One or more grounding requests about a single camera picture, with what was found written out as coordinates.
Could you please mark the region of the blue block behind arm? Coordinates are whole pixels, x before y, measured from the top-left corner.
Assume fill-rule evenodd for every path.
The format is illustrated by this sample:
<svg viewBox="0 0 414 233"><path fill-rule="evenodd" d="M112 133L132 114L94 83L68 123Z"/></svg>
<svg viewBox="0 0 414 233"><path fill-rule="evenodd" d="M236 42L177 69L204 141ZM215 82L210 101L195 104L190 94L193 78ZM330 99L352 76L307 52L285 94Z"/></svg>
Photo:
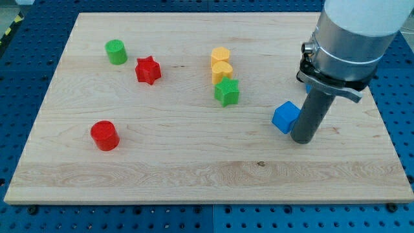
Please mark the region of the blue block behind arm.
<svg viewBox="0 0 414 233"><path fill-rule="evenodd" d="M310 93L310 91L311 91L311 89L312 89L312 86L311 86L311 85L309 85L309 84L306 84L306 85L305 85L305 89L306 89L306 93L307 93L307 94L309 94L309 93Z"/></svg>

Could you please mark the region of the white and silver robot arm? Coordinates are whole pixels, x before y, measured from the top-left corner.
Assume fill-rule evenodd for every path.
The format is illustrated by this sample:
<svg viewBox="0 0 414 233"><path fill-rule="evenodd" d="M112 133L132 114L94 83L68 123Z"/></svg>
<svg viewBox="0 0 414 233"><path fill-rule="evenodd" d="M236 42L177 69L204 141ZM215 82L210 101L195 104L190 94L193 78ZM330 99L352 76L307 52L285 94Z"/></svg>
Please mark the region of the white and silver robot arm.
<svg viewBox="0 0 414 233"><path fill-rule="evenodd" d="M301 46L297 78L311 87L308 100L359 102L412 10L413 0L326 0Z"/></svg>

